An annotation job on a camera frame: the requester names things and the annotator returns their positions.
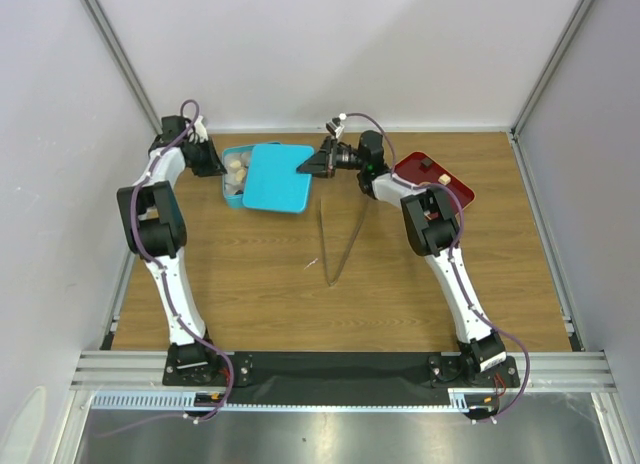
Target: light blue plastic lid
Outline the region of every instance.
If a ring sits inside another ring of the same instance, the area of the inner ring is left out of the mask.
[[[311,146],[257,144],[242,203],[249,209],[299,214],[307,208],[311,174],[298,174],[297,167],[314,153]]]

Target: wooden table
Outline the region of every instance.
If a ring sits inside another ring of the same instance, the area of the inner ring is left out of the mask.
[[[281,141],[318,147],[323,135],[221,135],[216,148]],[[358,134],[345,141],[357,144]],[[533,351],[569,350],[560,306],[520,174],[502,133],[392,135],[399,158],[422,150],[476,192],[465,213],[465,263],[489,317]],[[285,215],[230,209],[221,179],[186,171],[176,195],[187,222],[186,266],[210,335],[229,350],[457,350],[451,314],[424,259],[407,242],[402,214],[369,204],[338,284],[319,258],[322,197],[333,273],[364,197],[354,172],[316,179],[308,210]],[[507,342],[507,348],[516,347]],[[134,267],[115,349],[168,347],[167,323],[150,275]]]

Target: wood grain surface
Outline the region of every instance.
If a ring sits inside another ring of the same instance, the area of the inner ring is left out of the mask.
[[[280,141],[318,147],[323,135],[221,135],[222,149]],[[344,139],[357,144],[358,135]],[[399,158],[421,150],[476,193],[462,249],[480,302],[533,351],[569,350],[560,306],[520,174],[503,133],[401,133]],[[457,350],[451,313],[423,258],[407,242],[402,214],[370,203],[338,284],[329,288],[317,219],[322,198],[330,272],[364,203],[354,172],[316,179],[308,210],[286,215],[230,209],[220,178],[180,177],[176,195],[188,228],[186,266],[214,342],[229,350]],[[507,348],[516,347],[507,342]],[[136,262],[114,349],[168,346],[151,276]]]

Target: white backdrop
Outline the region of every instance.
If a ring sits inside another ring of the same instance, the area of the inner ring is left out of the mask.
[[[595,2],[522,133],[585,347],[605,350],[636,439],[639,6]]]
[[[160,115],[211,130],[513,124],[578,0],[101,0]]]
[[[0,0],[0,29],[0,462],[23,462],[3,436],[42,386],[40,433],[22,433],[41,463],[104,330],[126,252],[116,190],[153,133],[79,0]]]

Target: shiny metal surface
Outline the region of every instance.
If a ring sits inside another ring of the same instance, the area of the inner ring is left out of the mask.
[[[92,410],[80,464],[607,463],[591,395],[525,395],[497,425],[454,414],[223,412],[208,424]]]

